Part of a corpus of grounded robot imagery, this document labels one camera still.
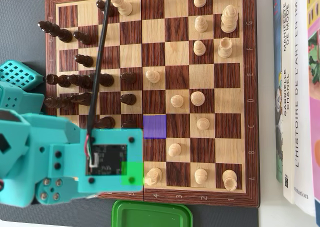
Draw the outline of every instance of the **wooden chessboard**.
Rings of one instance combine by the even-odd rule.
[[[129,16],[121,16],[112,7],[104,44],[102,73],[114,77],[111,87],[100,86],[97,119],[112,116],[115,127],[127,120],[143,128],[144,174],[161,169],[162,180],[144,187],[140,193],[103,193],[101,198],[146,202],[183,203],[224,206],[260,204],[259,140],[258,140],[258,73],[256,0],[206,0],[197,8],[193,0],[125,0],[132,4]],[[45,19],[70,31],[79,30],[93,36],[85,46],[73,39],[63,43],[46,35],[47,74],[86,75],[86,68],[74,61],[76,54],[94,59],[102,29],[103,12],[97,0],[45,0]],[[238,9],[236,30],[221,30],[221,15],[227,5]],[[195,19],[204,16],[206,32],[195,30]],[[221,58],[221,38],[233,43],[232,55]],[[193,43],[201,40],[206,52],[197,56]],[[158,83],[150,83],[148,70],[160,73]],[[123,72],[134,72],[137,81],[120,80]],[[195,106],[190,95],[201,91],[205,102]],[[69,96],[90,92],[81,87],[61,88],[47,85],[48,96]],[[122,94],[135,94],[137,102],[130,106],[120,102]],[[170,99],[181,95],[184,104],[174,108]],[[48,109],[50,115],[63,116],[85,128],[89,108],[72,110]],[[197,129],[197,120],[207,118],[210,127]],[[171,157],[168,148],[178,143],[179,156]],[[208,173],[204,184],[197,184],[195,171]],[[225,189],[222,174],[233,170],[237,188]]]

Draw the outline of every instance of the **light square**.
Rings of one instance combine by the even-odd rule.
[[[177,18],[188,16],[188,0],[164,0],[164,17]]]
[[[151,83],[147,77],[147,71],[157,71],[160,74],[160,80],[158,83]],[[153,91],[153,90],[165,90],[166,89],[166,67],[165,66],[152,66],[152,67],[143,67],[142,68],[142,81],[143,81],[143,90]]]
[[[164,52],[166,66],[189,65],[189,41],[166,42]]]
[[[141,44],[120,45],[120,67],[141,67]]]
[[[177,156],[171,157],[169,155],[169,147],[172,144],[179,144],[181,146],[181,153]],[[165,141],[166,161],[167,162],[190,162],[190,139],[189,138],[167,138]]]
[[[165,42],[165,19],[142,20],[142,43]]]
[[[206,130],[200,130],[197,127],[197,121],[200,118],[206,118],[210,126]],[[190,137],[191,138],[215,138],[215,114],[214,113],[191,113],[190,114]]]
[[[190,64],[190,89],[213,89],[215,87],[215,71],[213,64]]]
[[[198,16],[189,16],[189,40],[212,40],[214,38],[214,15],[202,15],[208,24],[205,32],[198,32],[195,28],[196,18]]]
[[[183,105],[180,108],[173,107],[171,98],[175,95],[183,97]],[[190,106],[190,91],[189,89],[166,89],[165,90],[165,112],[167,114],[189,114]]]

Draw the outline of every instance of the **green plastic lid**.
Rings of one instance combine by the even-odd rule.
[[[193,215],[181,204],[118,200],[112,208],[112,227],[193,227]]]

